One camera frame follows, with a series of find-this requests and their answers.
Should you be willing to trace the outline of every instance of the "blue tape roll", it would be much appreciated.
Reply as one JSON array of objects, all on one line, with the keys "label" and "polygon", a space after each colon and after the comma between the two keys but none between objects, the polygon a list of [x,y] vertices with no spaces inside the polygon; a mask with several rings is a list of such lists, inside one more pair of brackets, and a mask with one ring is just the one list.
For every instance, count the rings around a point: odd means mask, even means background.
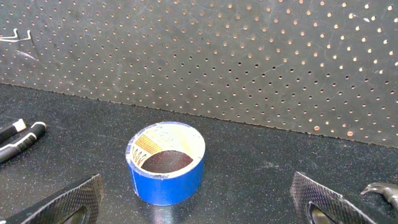
[{"label": "blue tape roll", "polygon": [[[144,161],[158,153],[159,149],[181,151],[193,160],[186,167],[165,174],[142,169]],[[200,185],[204,154],[203,137],[187,124],[163,122],[144,128],[129,141],[126,149],[126,160],[135,193],[154,205],[172,205],[185,200]]]}]

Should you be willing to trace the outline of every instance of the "perforated panel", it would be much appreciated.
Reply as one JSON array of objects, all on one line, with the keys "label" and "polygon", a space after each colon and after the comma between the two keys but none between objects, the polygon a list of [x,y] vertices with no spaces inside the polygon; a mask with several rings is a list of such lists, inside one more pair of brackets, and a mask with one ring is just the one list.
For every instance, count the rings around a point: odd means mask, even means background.
[{"label": "perforated panel", "polygon": [[0,82],[398,146],[396,1],[4,1]]}]

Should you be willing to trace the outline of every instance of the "white hook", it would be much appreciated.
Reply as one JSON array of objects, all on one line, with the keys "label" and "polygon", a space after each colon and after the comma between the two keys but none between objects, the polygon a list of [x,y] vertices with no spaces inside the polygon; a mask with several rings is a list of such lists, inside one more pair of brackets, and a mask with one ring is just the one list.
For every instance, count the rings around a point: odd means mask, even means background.
[{"label": "white hook", "polygon": [[15,42],[23,41],[23,40],[30,40],[32,37],[30,36],[30,30],[27,30],[27,38],[21,39],[21,40],[9,40],[9,39],[12,39],[12,38],[18,38],[17,29],[14,29],[14,36],[13,37],[0,37],[0,41],[15,43]]}]

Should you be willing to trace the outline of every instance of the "pliers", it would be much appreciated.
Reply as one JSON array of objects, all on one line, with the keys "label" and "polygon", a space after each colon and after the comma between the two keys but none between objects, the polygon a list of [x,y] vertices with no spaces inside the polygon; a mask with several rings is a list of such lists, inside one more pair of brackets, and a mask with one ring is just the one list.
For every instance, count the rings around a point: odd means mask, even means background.
[{"label": "pliers", "polygon": [[[6,124],[0,128],[0,144],[11,136],[26,129],[26,124],[22,119]],[[10,144],[0,147],[0,163],[24,152],[36,142],[45,132],[46,125],[43,122],[34,123],[30,129]]]}]

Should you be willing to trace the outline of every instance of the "speckled black surface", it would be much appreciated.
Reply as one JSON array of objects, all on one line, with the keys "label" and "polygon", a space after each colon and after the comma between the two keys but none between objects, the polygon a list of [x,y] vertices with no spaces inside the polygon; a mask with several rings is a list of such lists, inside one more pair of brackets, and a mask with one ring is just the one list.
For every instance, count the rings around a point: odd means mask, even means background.
[{"label": "speckled black surface", "polygon": [[[371,182],[398,182],[393,148],[0,85],[0,124],[17,118],[48,129],[0,165],[0,218],[92,173],[105,179],[97,223],[294,223],[296,170],[349,197]],[[187,123],[206,141],[201,187],[172,207],[134,194],[124,156],[135,133],[160,121]],[[363,201],[384,203],[379,195]]]}]

